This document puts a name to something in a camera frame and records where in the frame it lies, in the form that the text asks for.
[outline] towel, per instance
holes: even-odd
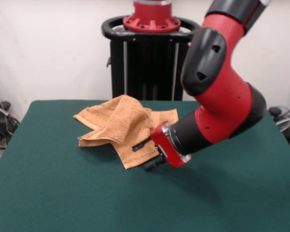
[[[122,95],[101,105],[87,107],[74,118],[94,131],[79,138],[79,146],[100,146],[111,143],[125,169],[138,166],[158,155],[154,143],[132,152],[132,146],[150,136],[164,121],[178,121],[177,110],[152,111],[138,100]]]

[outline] red robot arm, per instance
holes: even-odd
[[[263,117],[264,97],[236,73],[231,58],[239,40],[268,3],[269,0],[215,0],[207,12],[200,32],[191,42],[182,72],[184,90],[201,107],[174,125],[158,127],[150,136],[166,161],[180,158],[177,164],[169,162],[171,166],[184,165],[191,159],[186,154],[231,138]],[[156,165],[153,160],[147,169]]]

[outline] green felt surface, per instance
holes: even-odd
[[[0,232],[290,232],[290,147],[268,115],[183,168],[147,173],[109,145],[77,146],[90,130],[72,115],[99,103],[31,105],[0,161]]]

